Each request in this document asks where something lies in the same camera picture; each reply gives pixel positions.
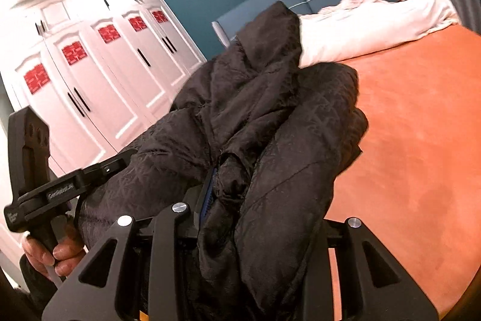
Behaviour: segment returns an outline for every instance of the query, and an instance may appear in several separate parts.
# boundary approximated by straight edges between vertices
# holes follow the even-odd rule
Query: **black jacket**
[[[87,246],[121,215],[181,201],[215,165],[216,198],[185,266],[191,309],[199,320],[285,319],[334,179],[367,128],[356,71],[301,70],[301,51],[299,19],[281,2],[242,29],[127,147],[138,149],[129,167],[82,201]]]

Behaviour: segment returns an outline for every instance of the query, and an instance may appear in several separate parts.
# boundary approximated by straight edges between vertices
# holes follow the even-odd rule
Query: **silver screw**
[[[117,219],[117,223],[119,226],[125,227],[132,223],[132,217],[128,215],[123,215],[119,219]]]
[[[349,218],[347,221],[347,224],[351,226],[353,229],[357,229],[358,227],[361,227],[362,222],[361,219],[359,218]]]
[[[172,206],[172,211],[177,212],[177,213],[184,212],[185,210],[187,210],[186,203],[175,203]]]

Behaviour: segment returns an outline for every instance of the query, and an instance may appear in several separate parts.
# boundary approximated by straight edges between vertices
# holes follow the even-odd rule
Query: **orange bed sheet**
[[[481,264],[481,36],[451,26],[343,63],[369,130],[326,218],[361,218],[443,316]]]

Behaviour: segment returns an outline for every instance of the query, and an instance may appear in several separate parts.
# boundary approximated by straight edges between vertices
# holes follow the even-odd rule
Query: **red paper decoration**
[[[42,86],[50,82],[49,74],[45,71],[43,64],[36,65],[23,76],[30,93],[37,93]]]
[[[67,45],[64,49],[62,49],[62,52],[69,65],[75,64],[84,57],[87,57],[87,53],[82,47],[80,41],[75,41],[73,44]]]
[[[162,22],[169,22],[169,20],[167,19],[163,11],[160,11],[160,10],[153,11],[152,15],[154,16],[154,18],[157,20],[159,24],[162,24]]]
[[[134,28],[136,32],[140,32],[142,29],[147,28],[147,25],[145,24],[142,17],[129,18],[128,22],[130,22],[130,24],[132,25],[132,28]]]
[[[100,28],[99,34],[102,37],[102,39],[105,41],[105,44],[109,44],[110,42],[120,38],[119,32],[117,31],[115,26],[112,24],[107,25],[104,28]]]

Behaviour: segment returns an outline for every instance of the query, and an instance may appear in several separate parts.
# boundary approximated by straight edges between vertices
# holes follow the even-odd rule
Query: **hand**
[[[58,260],[59,263],[55,266],[55,272],[59,276],[68,276],[85,256],[84,243],[73,222],[67,222],[65,233],[66,237],[54,248],[53,256],[39,241],[31,236],[22,239],[22,248],[28,261],[35,270],[48,279],[50,278],[45,266],[52,267]]]

